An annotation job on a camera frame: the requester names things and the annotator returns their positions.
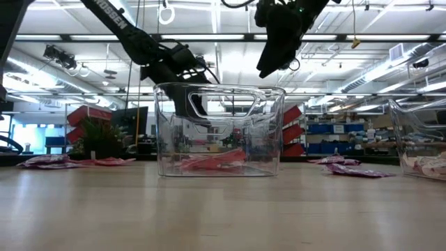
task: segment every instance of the fluorescent light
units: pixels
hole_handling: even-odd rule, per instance
[[[23,100],[23,101],[27,101],[27,102],[33,102],[35,104],[40,103],[39,100],[36,100],[35,98],[32,98],[30,96],[26,96],[26,95],[20,95],[20,96],[12,96],[12,95],[8,95],[8,97],[10,98],[15,98],[18,100]]]
[[[27,96],[52,96],[53,93],[32,93],[32,92],[15,92],[14,95],[27,95]]]
[[[424,97],[444,97],[444,93],[423,93]]]
[[[41,85],[39,85],[39,87],[43,88],[43,89],[63,89],[64,88],[64,86],[41,86]]]
[[[89,40],[115,41],[115,40],[118,40],[118,38],[115,35],[72,35],[70,37],[73,40],[79,40],[79,41],[89,41]]]
[[[267,35],[254,35],[254,39],[255,40],[267,40],[268,36]]]
[[[377,107],[379,107],[379,105],[365,105],[365,106],[356,108],[355,111],[359,111],[359,112],[368,111],[370,109],[375,109]]]
[[[335,40],[336,35],[322,35],[322,34],[307,34],[302,37],[302,41],[304,40]]]
[[[371,93],[343,93],[345,96],[371,96]]]
[[[62,40],[59,35],[17,35],[16,40]]]
[[[178,34],[178,35],[161,35],[162,39],[175,40],[243,40],[245,35],[242,34]]]
[[[32,92],[42,91],[43,93],[46,92],[46,91],[40,89],[38,86],[32,86],[30,84],[20,82],[20,81],[13,79],[11,77],[5,77],[3,79],[3,86],[7,89],[12,89],[15,91],[32,91]]]
[[[427,40],[430,35],[356,35],[359,40]],[[347,40],[353,40],[354,35],[348,35]]]
[[[418,96],[416,93],[378,93],[378,97],[415,97]]]
[[[440,82],[437,84],[430,84],[426,87],[423,87],[423,88],[419,89],[417,92],[418,93],[430,92],[430,91],[435,91],[435,90],[442,89],[445,87],[446,87],[446,82]]]
[[[398,89],[399,87],[402,87],[402,86],[404,86],[404,85],[405,85],[405,84],[393,84],[393,85],[391,85],[391,86],[388,86],[388,87],[386,87],[386,88],[380,90],[378,93],[386,93],[386,92],[389,92],[389,91],[394,91],[394,90],[396,90],[396,89]]]
[[[347,95],[333,95],[333,98],[347,98]]]

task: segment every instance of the green plant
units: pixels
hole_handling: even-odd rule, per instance
[[[123,149],[125,133],[122,128],[107,121],[85,118],[81,122],[84,136],[81,138],[84,153],[96,152],[96,158],[118,157]]]

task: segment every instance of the wooden table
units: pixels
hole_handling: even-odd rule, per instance
[[[2,168],[0,250],[445,250],[444,183],[281,169],[277,178],[160,178],[154,162]]]

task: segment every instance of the pink package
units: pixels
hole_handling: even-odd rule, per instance
[[[318,165],[326,165],[326,164],[333,164],[333,163],[343,163],[344,157],[340,155],[334,155],[326,158],[322,158],[320,160],[308,160],[308,162],[318,164]]]
[[[446,159],[436,157],[418,157],[415,168],[431,178],[446,178]]]
[[[56,164],[37,164],[37,165],[22,165],[25,169],[70,169],[82,167],[81,164],[75,163],[56,163]]]
[[[18,164],[17,166],[31,166],[31,165],[48,165],[55,163],[65,163],[70,159],[68,155],[41,155]]]
[[[71,163],[81,164],[81,165],[100,165],[106,167],[120,166],[126,163],[132,162],[136,159],[123,160],[120,158],[105,158],[101,160],[70,160]]]
[[[383,178],[383,177],[392,177],[396,176],[396,174],[387,174],[380,171],[374,170],[361,170],[361,169],[353,169],[351,167],[346,167],[340,164],[329,164],[327,165],[328,171],[331,171],[336,175],[344,175],[344,176],[354,176],[354,177],[362,177],[362,178]]]

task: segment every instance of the clear plastic bin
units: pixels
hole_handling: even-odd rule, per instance
[[[161,176],[277,175],[283,89],[169,83],[154,95]]]
[[[403,109],[389,101],[404,174],[446,181],[446,99]]]

